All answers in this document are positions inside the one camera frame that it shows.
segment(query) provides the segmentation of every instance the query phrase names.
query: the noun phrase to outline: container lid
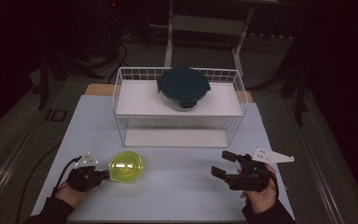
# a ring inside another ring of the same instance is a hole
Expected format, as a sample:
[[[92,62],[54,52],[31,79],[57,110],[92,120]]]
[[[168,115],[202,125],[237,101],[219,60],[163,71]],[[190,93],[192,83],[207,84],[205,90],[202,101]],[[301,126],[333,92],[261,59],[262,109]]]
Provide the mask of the container lid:
[[[196,105],[211,89],[207,77],[187,67],[176,67],[164,72],[157,83],[158,92],[180,102],[183,108]]]
[[[134,180],[143,169],[141,157],[133,151],[120,152],[109,163],[110,179],[120,182]]]

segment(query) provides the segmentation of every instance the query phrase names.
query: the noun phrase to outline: black sleeve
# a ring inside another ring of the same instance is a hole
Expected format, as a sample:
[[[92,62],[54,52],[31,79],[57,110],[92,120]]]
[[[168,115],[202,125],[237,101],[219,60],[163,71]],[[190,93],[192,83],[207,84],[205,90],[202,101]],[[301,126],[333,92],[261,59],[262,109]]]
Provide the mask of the black sleeve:
[[[24,224],[65,224],[66,219],[74,210],[74,207],[63,200],[47,198],[42,212],[29,217]]]
[[[242,209],[242,213],[249,224],[295,224],[290,214],[279,200],[269,210],[255,214],[252,204],[248,202]]]

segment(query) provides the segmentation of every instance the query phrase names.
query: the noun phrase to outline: hand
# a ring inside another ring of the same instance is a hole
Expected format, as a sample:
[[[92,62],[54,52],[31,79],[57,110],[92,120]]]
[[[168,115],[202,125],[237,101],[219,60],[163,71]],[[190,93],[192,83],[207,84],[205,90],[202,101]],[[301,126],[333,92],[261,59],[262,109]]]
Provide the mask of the hand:
[[[86,192],[79,192],[77,190],[71,189],[67,182],[63,182],[58,192],[55,194],[54,198],[63,200],[66,203],[69,203],[72,207],[76,208],[80,205],[80,202],[83,198],[89,193],[93,192],[94,189],[89,189]]]
[[[265,165],[269,171],[276,175],[276,172],[272,167],[270,167],[268,164]],[[242,169],[238,169],[237,171],[238,174],[242,173]],[[263,191],[257,192],[252,190],[245,190],[241,194],[241,197],[248,197],[252,203],[254,213],[259,214],[267,211],[276,203],[276,194],[277,190],[275,188],[275,184],[270,178],[267,187]]]

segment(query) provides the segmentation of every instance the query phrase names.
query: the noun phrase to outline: dark blue lid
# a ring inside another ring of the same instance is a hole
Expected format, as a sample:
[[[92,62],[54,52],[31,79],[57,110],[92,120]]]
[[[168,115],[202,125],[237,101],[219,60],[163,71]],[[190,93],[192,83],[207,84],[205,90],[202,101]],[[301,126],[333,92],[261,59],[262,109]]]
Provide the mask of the dark blue lid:
[[[193,107],[211,89],[207,77],[187,67],[176,67],[164,72],[157,83],[158,92],[180,102],[182,108]]]

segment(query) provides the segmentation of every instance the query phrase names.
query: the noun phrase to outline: white bracket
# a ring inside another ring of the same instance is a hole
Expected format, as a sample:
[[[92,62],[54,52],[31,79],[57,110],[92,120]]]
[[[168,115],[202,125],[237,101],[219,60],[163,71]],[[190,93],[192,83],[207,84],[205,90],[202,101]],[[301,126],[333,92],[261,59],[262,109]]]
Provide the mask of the white bracket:
[[[87,167],[98,164],[98,161],[94,159],[91,153],[88,151],[86,155],[84,155],[76,164],[75,168],[79,167]]]
[[[265,163],[291,162],[295,161],[294,157],[288,157],[283,154],[274,152],[270,149],[257,147],[252,157],[253,161],[261,161]]]

